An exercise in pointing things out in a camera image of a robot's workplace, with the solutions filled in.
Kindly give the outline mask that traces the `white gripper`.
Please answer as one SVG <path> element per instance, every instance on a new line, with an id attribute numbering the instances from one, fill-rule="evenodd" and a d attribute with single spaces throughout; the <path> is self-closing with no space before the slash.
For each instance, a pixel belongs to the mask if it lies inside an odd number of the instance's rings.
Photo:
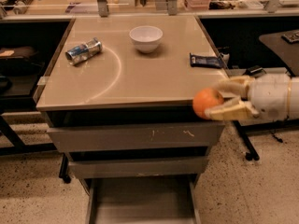
<path id="1" fill-rule="evenodd" d="M 292 79 L 286 74 L 265 74 L 262 77 L 236 76 L 220 80 L 212 86 L 219 92 L 232 93 L 235 97 L 222 105 L 205 110 L 211 120 L 267 119 L 271 121 L 287 118 L 287 97 Z"/>

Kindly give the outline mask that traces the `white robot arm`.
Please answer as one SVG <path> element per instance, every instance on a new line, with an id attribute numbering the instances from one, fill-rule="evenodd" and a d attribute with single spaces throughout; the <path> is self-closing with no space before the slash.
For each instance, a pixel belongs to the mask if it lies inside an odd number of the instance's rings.
<path id="1" fill-rule="evenodd" d="M 206 108 L 205 115 L 209 119 L 281 121 L 299 118 L 298 77 L 287 74 L 237 76 L 224 79 L 213 88 L 235 97 L 222 105 Z"/>

